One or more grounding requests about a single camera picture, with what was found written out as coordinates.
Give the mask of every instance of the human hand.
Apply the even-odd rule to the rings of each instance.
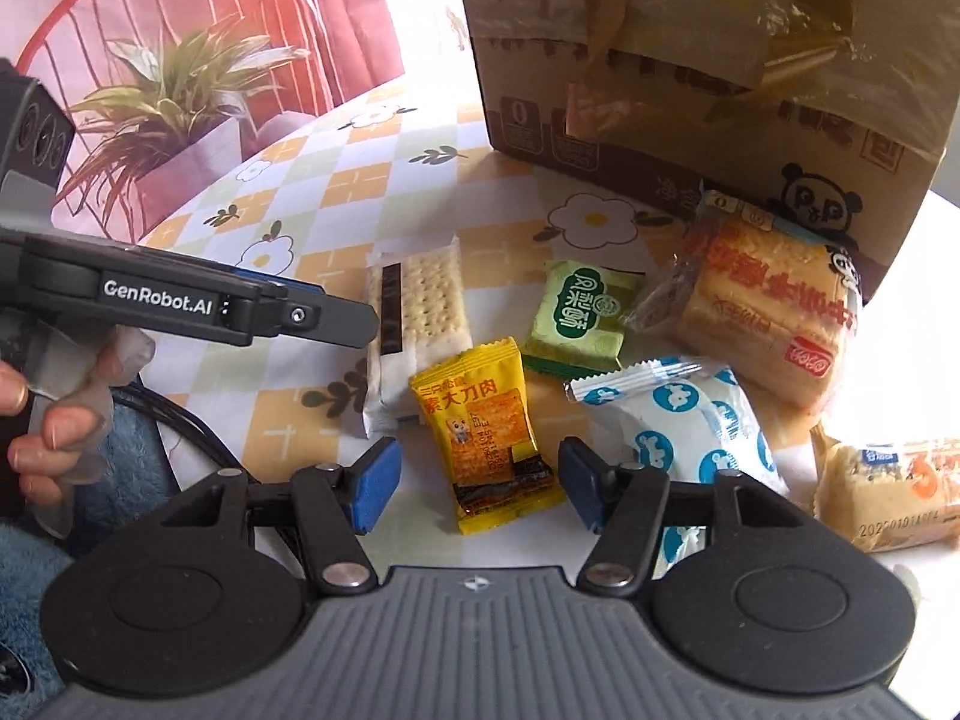
[[[20,491],[28,501],[40,506],[61,502],[56,477],[73,469],[80,452],[98,445],[112,427],[109,387],[130,384],[154,351],[154,341],[143,331],[114,328],[86,384],[46,410],[38,435],[19,436],[11,442],[7,460],[19,474]],[[27,380],[0,362],[0,416],[22,412],[27,398]]]

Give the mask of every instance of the cardboard box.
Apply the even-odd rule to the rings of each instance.
[[[681,217],[743,196],[849,247],[867,298],[960,95],[960,0],[464,5],[495,148]]]

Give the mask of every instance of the white snack package with blue print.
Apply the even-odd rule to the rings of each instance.
[[[786,494],[747,394],[721,362],[649,360],[568,382],[566,389],[571,400],[595,407],[590,415],[622,435],[642,466],[701,484],[721,469],[736,469]],[[698,528],[665,529],[664,570],[702,546],[702,535]]]

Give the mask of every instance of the green snack package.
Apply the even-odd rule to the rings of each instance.
[[[544,301],[522,348],[523,365],[563,379],[620,370],[620,314],[642,283],[642,275],[573,260],[547,263]]]

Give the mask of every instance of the blue towel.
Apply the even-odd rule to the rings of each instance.
[[[107,473],[76,489],[76,525],[56,543],[29,520],[0,521],[0,720],[22,720],[64,689],[40,637],[40,598],[71,560],[179,490],[157,423],[117,406],[100,447]]]

